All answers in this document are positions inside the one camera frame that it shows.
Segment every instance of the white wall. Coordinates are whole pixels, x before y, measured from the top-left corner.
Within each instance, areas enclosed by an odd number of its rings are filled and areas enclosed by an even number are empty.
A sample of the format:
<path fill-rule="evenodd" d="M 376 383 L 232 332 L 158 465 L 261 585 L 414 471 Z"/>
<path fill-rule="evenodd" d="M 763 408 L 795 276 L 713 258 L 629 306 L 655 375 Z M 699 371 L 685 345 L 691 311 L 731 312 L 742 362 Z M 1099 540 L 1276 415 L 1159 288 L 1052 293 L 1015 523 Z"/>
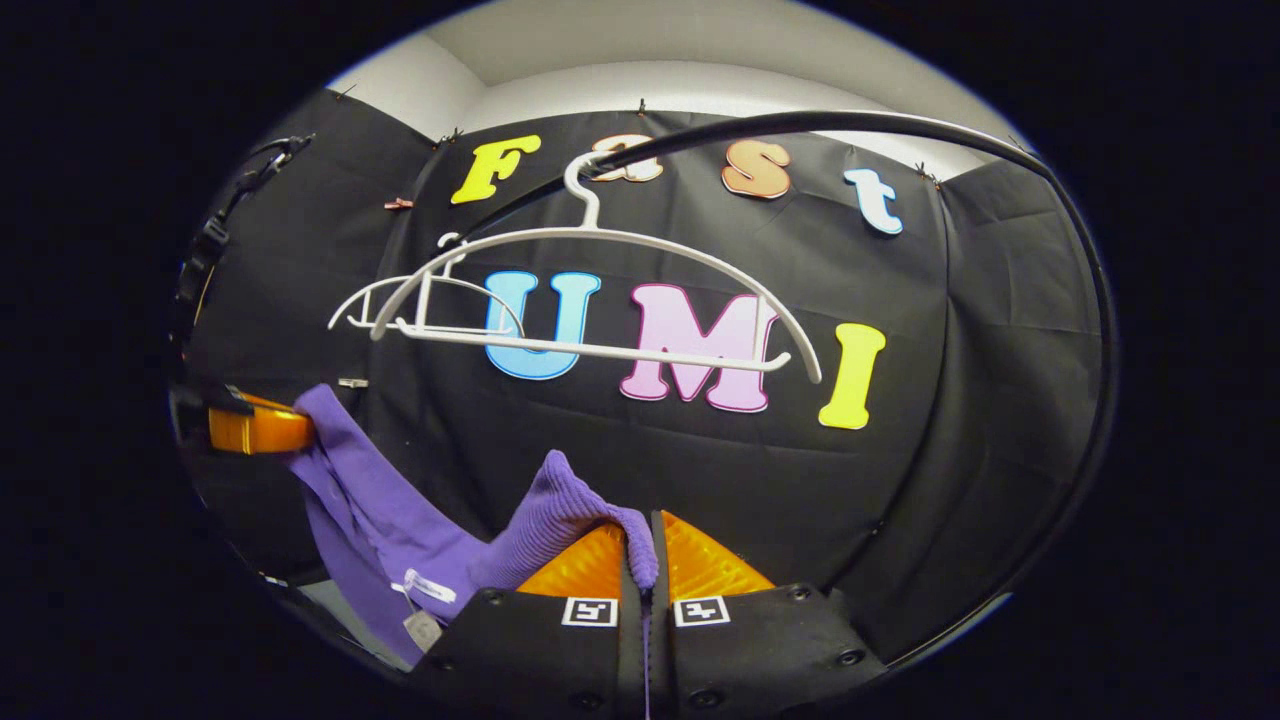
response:
<path fill-rule="evenodd" d="M 531 118 L 594 110 L 682 110 L 746 117 L 785 110 L 892 110 L 822 83 L 780 73 L 686 61 L 611 63 L 543 73 L 490 87 L 460 120 L 477 131 Z M 922 138 L 865 132 L 818 133 L 906 165 L 922 160 L 940 178 L 982 164 L 968 149 Z"/>
<path fill-rule="evenodd" d="M 367 102 L 439 140 L 453 132 L 485 92 L 466 65 L 426 36 L 413 33 L 329 81 L 328 87 Z"/>
<path fill-rule="evenodd" d="M 910 13 L 910 4 L 904 5 Z M 428 35 L 488 86 L 620 61 L 739 65 L 813 81 L 900 113 L 1027 146 L 980 97 L 873 32 L 782 0 L 499 0 Z"/>
<path fill-rule="evenodd" d="M 493 8 L 504 4 L 511 4 L 511 0 L 485 8 L 492 12 Z M 355 85 L 356 87 L 349 91 L 352 97 L 398 118 L 431 138 L 449 135 L 456 127 L 466 133 L 530 118 L 636 109 L 641 97 L 645 99 L 646 108 L 653 110 L 732 117 L 818 109 L 905 111 L 901 106 L 887 105 L 813 79 L 742 65 L 686 60 L 573 67 L 486 87 L 476 73 L 434 40 L 439 33 L 439 28 L 413 33 L 334 78 L 328 87 L 342 92 Z M 904 83 L 924 83 L 922 85 L 924 87 L 936 85 L 940 77 L 945 78 L 913 60 L 899 67 L 897 72 L 901 74 L 897 79 L 892 79 L 893 70 L 883 63 L 900 55 L 910 56 L 892 46 L 887 47 L 892 53 L 881 58 L 882 63 L 873 70 L 879 79 L 868 87 L 879 87 L 893 97 L 901 97 Z M 493 74 L 494 67 L 488 67 L 486 72 Z M 922 78 L 928 73 L 932 74 L 928 76 L 928 82 L 924 82 Z M 957 92 L 966 94 L 964 88 L 955 86 L 952 94 Z M 956 108 L 963 110 L 961 115 L 966 113 L 972 115 L 974 102 L 982 106 L 974 100 Z M 911 111 L 920 113 L 920 108 L 916 106 Z M 961 122 L 964 118 L 957 118 L 955 114 L 928 115 L 965 124 Z M 988 113 L 983 117 L 983 127 L 975 129 L 995 131 L 997 137 L 1004 137 L 998 135 L 1000 128 L 1007 129 L 1007 126 L 1000 126 L 1001 122 L 998 115 Z M 988 161 L 983 154 L 946 142 L 882 133 L 820 135 L 865 147 L 911 167 L 923 161 L 928 172 L 943 179 Z"/>

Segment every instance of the foam letter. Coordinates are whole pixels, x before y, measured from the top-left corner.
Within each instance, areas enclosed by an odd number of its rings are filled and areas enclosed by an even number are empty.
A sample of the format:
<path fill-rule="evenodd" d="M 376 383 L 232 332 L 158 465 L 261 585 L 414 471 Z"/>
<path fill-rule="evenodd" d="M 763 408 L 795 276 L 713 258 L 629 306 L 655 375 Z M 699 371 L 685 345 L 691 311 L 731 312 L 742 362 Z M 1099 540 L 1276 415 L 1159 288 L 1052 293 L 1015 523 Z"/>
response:
<path fill-rule="evenodd" d="M 782 197 L 791 188 L 791 177 L 782 168 L 791 164 L 791 155 L 781 145 L 759 140 L 741 140 L 724 152 L 728 167 L 721 179 L 730 192 L 751 197 Z"/>
<path fill-rule="evenodd" d="M 879 181 L 876 170 L 849 170 L 845 181 L 858 190 L 858 206 L 870 225 L 886 234 L 902 232 L 902 220 L 888 214 L 887 200 L 897 197 L 895 190 Z"/>
<path fill-rule="evenodd" d="M 561 296 L 559 310 L 556 315 L 556 341 L 582 342 L 582 331 L 586 327 L 586 300 L 600 290 L 600 278 L 588 273 L 558 273 L 552 277 L 550 284 Z M 511 305 L 516 316 L 524 322 L 525 299 L 531 290 L 538 287 L 538 278 L 530 273 L 502 272 L 489 275 L 484 286 L 502 297 L 507 305 Z M 485 328 L 490 331 L 500 328 L 506 313 L 497 300 L 489 299 Z M 512 325 L 513 323 L 508 320 L 507 337 L 518 337 L 518 331 Z M 484 350 L 489 355 L 489 361 L 499 370 L 526 380 L 558 378 L 567 373 L 579 357 L 573 352 L 525 350 L 522 347 L 485 346 Z"/>
<path fill-rule="evenodd" d="M 753 357 L 751 341 L 755 337 L 755 309 L 759 299 L 754 295 L 740 295 L 731 300 L 712 325 L 703 334 L 698 318 L 689 304 L 685 290 L 673 284 L 643 284 L 631 292 L 631 299 L 640 305 L 640 350 L 667 352 L 689 352 L 731 357 L 737 360 L 762 360 Z M 778 314 L 772 307 L 765 309 L 763 332 L 768 347 L 768 332 Z M 676 378 L 680 398 L 689 402 L 703 388 L 713 368 L 701 365 L 671 365 Z M 733 413 L 759 413 L 769 405 L 764 395 L 764 373 L 759 370 L 719 370 L 719 382 L 707 391 L 707 401 L 713 407 Z M 635 400 L 662 400 L 669 389 L 662 380 L 662 363 L 637 360 L 631 375 L 620 386 L 622 395 Z"/>
<path fill-rule="evenodd" d="M 649 137 L 648 135 L 612 135 L 593 145 L 591 150 L 595 151 L 621 150 L 623 147 L 640 145 L 641 142 L 649 142 L 650 140 L 653 138 Z M 649 182 L 660 174 L 662 174 L 662 165 L 658 164 L 658 159 L 650 158 L 648 160 L 640 160 L 639 163 L 631 163 L 626 168 L 618 168 L 617 170 L 611 170 L 608 173 L 604 173 L 603 176 L 595 178 L 595 182 L 608 182 L 618 179 L 621 177 L 625 177 L 631 182 Z"/>
<path fill-rule="evenodd" d="M 453 193 L 449 202 L 461 205 L 463 202 L 475 202 L 476 200 L 493 197 L 493 193 L 498 192 L 498 188 L 490 182 L 494 173 L 498 174 L 498 179 L 509 178 L 520 163 L 520 154 L 536 152 L 541 146 L 543 140 L 540 137 L 526 135 L 525 137 L 489 142 L 476 147 L 474 151 L 476 159 L 471 163 L 471 172 L 467 173 L 467 179 L 462 181 L 462 187 Z"/>
<path fill-rule="evenodd" d="M 836 370 L 836 389 L 831 402 L 818 411 L 818 421 L 828 428 L 856 430 L 865 428 L 867 391 L 872 386 L 872 368 L 876 355 L 884 348 L 884 333 L 868 325 L 841 323 L 836 325 L 840 341 L 840 369 Z"/>

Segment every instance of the orange letter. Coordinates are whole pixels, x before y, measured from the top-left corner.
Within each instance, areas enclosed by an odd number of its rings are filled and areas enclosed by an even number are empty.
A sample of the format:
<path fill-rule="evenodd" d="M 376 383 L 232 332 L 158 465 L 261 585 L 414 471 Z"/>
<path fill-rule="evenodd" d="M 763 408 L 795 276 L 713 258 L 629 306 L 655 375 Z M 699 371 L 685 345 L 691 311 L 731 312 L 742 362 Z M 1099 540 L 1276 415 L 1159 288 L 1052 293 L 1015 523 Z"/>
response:
<path fill-rule="evenodd" d="M 611 135 L 604 140 L 596 142 L 591 146 L 595 151 L 613 151 L 622 150 L 625 147 L 631 147 L 634 145 L 640 145 L 641 142 L 649 142 L 653 140 L 648 135 Z M 626 168 L 620 168 L 604 173 L 603 176 L 594 178 L 595 182 L 608 182 L 611 179 L 618 179 L 621 177 L 627 178 L 631 182 L 649 182 L 653 178 L 662 174 L 662 165 L 658 164 L 657 158 L 650 158 L 648 160 L 640 160 L 639 163 L 631 163 Z"/>
<path fill-rule="evenodd" d="M 759 140 L 740 140 L 724 152 L 728 167 L 721 179 L 730 192 L 764 197 L 782 197 L 791 188 L 791 177 L 782 168 L 791 164 L 791 155 L 781 145 Z"/>

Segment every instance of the yellow letter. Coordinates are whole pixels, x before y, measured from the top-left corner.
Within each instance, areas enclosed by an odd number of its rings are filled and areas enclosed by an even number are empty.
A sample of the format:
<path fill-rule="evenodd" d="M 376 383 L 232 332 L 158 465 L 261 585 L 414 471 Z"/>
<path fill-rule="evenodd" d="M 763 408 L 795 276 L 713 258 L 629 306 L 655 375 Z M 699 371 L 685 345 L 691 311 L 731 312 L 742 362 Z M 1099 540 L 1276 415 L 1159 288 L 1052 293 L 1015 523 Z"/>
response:
<path fill-rule="evenodd" d="M 867 391 L 872 386 L 876 355 L 884 348 L 884 333 L 868 325 L 841 323 L 836 325 L 840 341 L 840 369 L 831 402 L 818 411 L 818 421 L 828 428 L 856 430 L 870 419 L 867 413 Z"/>
<path fill-rule="evenodd" d="M 541 146 L 540 137 L 526 135 L 476 147 L 476 159 L 471 164 L 471 172 L 467 173 L 467 179 L 462 182 L 462 187 L 453 193 L 449 202 L 461 205 L 493 197 L 493 193 L 498 192 L 498 188 L 489 182 L 494 173 L 498 174 L 498 179 L 509 178 L 511 173 L 516 172 L 516 164 L 520 163 L 520 154 L 534 152 Z"/>

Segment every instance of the white plastic hanger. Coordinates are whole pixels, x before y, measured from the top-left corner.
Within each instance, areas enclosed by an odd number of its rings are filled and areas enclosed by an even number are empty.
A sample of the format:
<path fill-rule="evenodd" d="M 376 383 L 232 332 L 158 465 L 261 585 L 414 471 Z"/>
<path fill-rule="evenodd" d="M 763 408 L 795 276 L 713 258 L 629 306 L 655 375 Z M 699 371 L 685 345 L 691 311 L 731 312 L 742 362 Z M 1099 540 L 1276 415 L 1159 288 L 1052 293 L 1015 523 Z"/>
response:
<path fill-rule="evenodd" d="M 443 246 L 447 241 L 449 241 L 449 240 L 452 240 L 452 238 L 454 238 L 457 236 L 458 236 L 458 233 L 456 233 L 456 232 L 445 233 L 443 237 L 440 237 L 440 241 L 439 241 L 438 246 Z M 444 265 L 444 272 L 443 273 L 440 273 L 439 275 L 433 275 L 430 281 L 422 283 L 422 291 L 419 293 L 419 299 L 417 299 L 417 325 L 422 327 L 424 329 L 433 329 L 433 331 L 444 331 L 444 332 L 454 332 L 454 333 L 476 333 L 476 334 L 503 334 L 504 336 L 508 332 L 511 332 L 511 328 L 507 327 L 507 316 L 509 315 L 511 319 L 516 322 L 516 332 L 520 333 L 518 337 L 525 337 L 525 325 L 520 322 L 520 318 L 516 316 L 516 311 L 511 309 L 511 305 L 507 305 L 507 301 L 504 301 L 502 297 L 497 296 L 495 293 L 490 292 L 489 288 L 484 288 L 484 287 L 480 287 L 480 286 L 477 286 L 475 283 L 470 283 L 467 281 L 460 281 L 457 278 L 451 277 L 451 272 L 453 270 L 453 264 L 461 261 L 462 258 L 456 258 L 454 260 L 452 260 L 451 263 L 448 263 L 447 265 Z M 387 279 L 378 281 L 375 283 L 366 284 L 365 287 L 360 288 L 360 291 L 357 291 L 355 295 L 352 295 L 351 297 L 348 297 L 342 305 L 339 305 L 338 310 L 335 310 L 334 314 L 333 314 L 333 316 L 329 318 L 329 329 L 332 331 L 333 327 L 338 323 L 338 318 L 342 315 L 342 311 L 346 310 L 347 307 L 349 307 L 352 302 L 355 302 L 356 300 L 360 300 L 361 297 L 364 297 L 364 304 L 361 305 L 361 309 L 360 309 L 360 319 L 357 320 L 357 319 L 352 318 L 351 315 L 347 315 L 347 322 L 349 322 L 352 325 L 356 325 L 357 328 L 371 328 L 371 327 L 374 327 L 374 324 L 369 322 L 369 299 L 372 295 L 372 291 L 376 290 L 376 288 L 379 288 L 379 287 L 383 287 L 383 286 L 404 282 L 408 278 L 410 278 L 410 275 L 399 275 L 399 277 L 394 277 L 394 278 L 387 278 Z M 422 323 L 426 320 L 426 296 L 431 291 L 431 282 L 442 282 L 442 283 L 448 283 L 448 284 L 462 286 L 462 287 L 468 288 L 468 290 L 483 292 L 484 295 L 488 295 L 489 297 L 497 300 L 498 304 L 502 305 L 503 309 L 507 310 L 506 314 L 500 315 L 502 319 L 498 323 L 498 329 L 492 331 L 489 328 L 451 328 L 451 327 L 444 327 L 444 325 L 434 325 L 434 327 L 433 325 L 424 325 Z"/>
<path fill-rule="evenodd" d="M 454 247 L 431 259 L 429 263 L 417 269 L 416 273 L 408 275 L 407 278 L 388 278 L 385 281 L 379 281 L 361 292 L 353 295 L 338 313 L 334 314 L 334 319 L 330 320 L 329 327 L 333 327 L 334 320 L 348 305 L 351 305 L 362 293 L 365 296 L 365 313 L 361 314 L 361 320 L 357 322 L 355 318 L 348 319 L 352 324 L 357 327 L 371 327 L 370 338 L 374 341 L 381 340 L 383 334 L 387 332 L 388 327 L 394 327 L 404 333 L 407 337 L 417 340 L 434 340 L 440 342 L 456 342 L 463 345 L 492 345 L 499 347 L 521 347 L 525 350 L 534 351 L 554 351 L 554 352 L 571 352 L 576 355 L 591 355 L 598 357 L 616 357 L 621 360 L 653 360 L 658 363 L 673 363 L 680 365 L 701 365 L 705 368 L 723 368 L 733 370 L 758 370 L 758 372 L 772 372 L 777 370 L 782 365 L 786 365 L 791 360 L 790 352 L 782 352 L 772 360 L 737 360 L 731 357 L 713 357 L 709 355 L 690 355 L 684 352 L 660 352 L 652 350 L 636 350 L 630 347 L 614 347 L 608 345 L 588 345 L 577 342 L 556 342 L 547 340 L 530 340 L 524 337 L 524 331 L 521 329 L 521 337 L 499 337 L 506 336 L 503 331 L 483 331 L 471 328 L 439 328 L 430 327 L 425 324 L 426 320 L 426 296 L 430 292 L 430 286 L 435 282 L 452 282 L 453 284 L 465 284 L 474 290 L 479 290 L 490 297 L 495 297 L 492 292 L 479 286 L 465 283 L 463 281 L 457 281 L 448 277 L 448 273 L 454 263 L 461 261 L 468 252 L 476 252 L 480 250 L 486 250 L 489 247 L 497 247 L 499 245 L 508 245 L 512 242 L 525 242 L 530 240 L 561 240 L 561 238 L 582 238 L 582 240 L 604 240 L 611 242 L 625 242 L 630 245 L 643 245 L 645 247 L 654 247 L 658 250 L 666 250 L 668 252 L 675 252 L 690 260 L 696 260 L 709 268 L 719 270 L 726 275 L 733 278 L 735 281 L 746 286 L 758 297 L 756 311 L 755 311 L 755 333 L 753 340 L 753 357 L 760 357 L 764 354 L 764 341 L 765 333 L 764 328 L 768 324 L 768 315 L 765 314 L 765 306 L 772 307 L 774 313 L 778 314 L 778 319 L 782 320 L 783 327 L 791 333 L 791 338 L 795 341 L 796 347 L 800 351 L 800 356 L 804 359 L 805 369 L 809 374 L 809 379 L 813 383 L 822 382 L 822 368 L 818 366 L 818 356 L 813 351 L 813 343 L 809 342 L 809 336 L 805 334 L 800 323 L 791 315 L 791 311 L 782 305 L 782 302 L 769 292 L 763 284 L 760 284 L 755 278 L 748 275 L 742 270 L 735 268 L 733 265 L 705 252 L 692 250 L 684 245 L 671 242 L 669 240 L 662 240 L 646 234 L 614 231 L 600 228 L 596 224 L 596 219 L 600 214 L 600 199 L 595 196 L 594 192 L 582 187 L 579 182 L 579 174 L 581 169 L 590 161 L 599 158 L 608 156 L 609 152 L 588 152 L 575 158 L 568 167 L 564 169 L 564 187 L 571 195 L 582 200 L 586 204 L 586 211 L 582 215 L 582 224 L 579 227 L 558 227 L 558 228 L 534 228 L 524 231 L 513 231 L 507 233 L 495 234 L 483 240 L 476 240 L 466 242 L 460 247 Z M 448 233 L 440 238 L 439 245 L 443 245 L 447 240 L 456 237 L 456 233 Z M 443 268 L 440 275 L 434 275 L 436 269 Z M 369 295 L 367 291 L 372 290 L 380 284 L 390 284 L 393 282 L 399 282 L 399 287 L 396 292 L 383 304 L 381 309 L 378 311 L 378 316 L 374 318 L 372 323 L 367 322 L 367 307 L 369 307 Z M 413 292 L 415 287 L 421 284 L 422 290 L 419 293 L 417 314 L 415 323 L 410 324 L 404 322 L 403 318 L 392 316 L 399 310 L 399 306 L 408 299 L 408 295 Z"/>

